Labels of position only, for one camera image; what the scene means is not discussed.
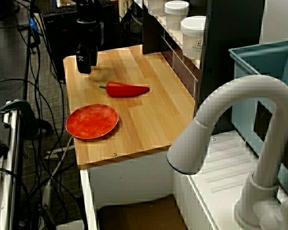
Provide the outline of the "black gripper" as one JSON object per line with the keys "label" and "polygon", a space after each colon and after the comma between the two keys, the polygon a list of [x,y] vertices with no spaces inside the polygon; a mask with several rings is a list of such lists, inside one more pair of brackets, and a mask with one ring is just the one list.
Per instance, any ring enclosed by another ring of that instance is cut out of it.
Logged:
{"label": "black gripper", "polygon": [[80,73],[90,74],[91,66],[97,64],[98,48],[104,43],[104,23],[100,20],[77,19],[77,27],[79,38],[76,49],[77,68]]}

